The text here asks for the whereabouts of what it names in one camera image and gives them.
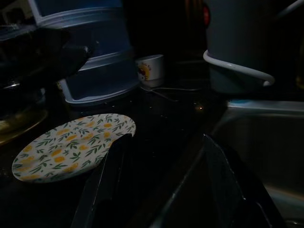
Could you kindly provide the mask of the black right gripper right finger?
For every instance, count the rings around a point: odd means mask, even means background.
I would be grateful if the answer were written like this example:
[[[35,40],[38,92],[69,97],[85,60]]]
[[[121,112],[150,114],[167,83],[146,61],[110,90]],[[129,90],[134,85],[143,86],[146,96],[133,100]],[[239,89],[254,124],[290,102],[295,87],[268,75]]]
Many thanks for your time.
[[[281,228],[283,218],[258,179],[228,149],[205,135],[205,155],[212,195],[223,228]]]

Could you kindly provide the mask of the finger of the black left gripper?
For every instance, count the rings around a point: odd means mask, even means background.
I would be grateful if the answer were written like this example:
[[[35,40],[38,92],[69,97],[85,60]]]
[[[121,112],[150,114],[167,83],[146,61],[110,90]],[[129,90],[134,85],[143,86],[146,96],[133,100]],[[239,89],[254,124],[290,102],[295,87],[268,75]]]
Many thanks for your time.
[[[96,42],[84,46],[67,45],[60,53],[61,76],[72,76],[92,57],[98,48]]]

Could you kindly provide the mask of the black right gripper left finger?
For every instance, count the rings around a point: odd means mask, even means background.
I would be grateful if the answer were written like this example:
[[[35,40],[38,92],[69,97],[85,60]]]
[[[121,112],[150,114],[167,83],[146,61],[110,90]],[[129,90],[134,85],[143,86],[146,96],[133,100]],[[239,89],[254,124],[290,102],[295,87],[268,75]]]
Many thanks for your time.
[[[73,217],[72,228],[104,228],[119,186],[124,157],[133,136],[127,133],[113,142],[109,151],[85,183]]]

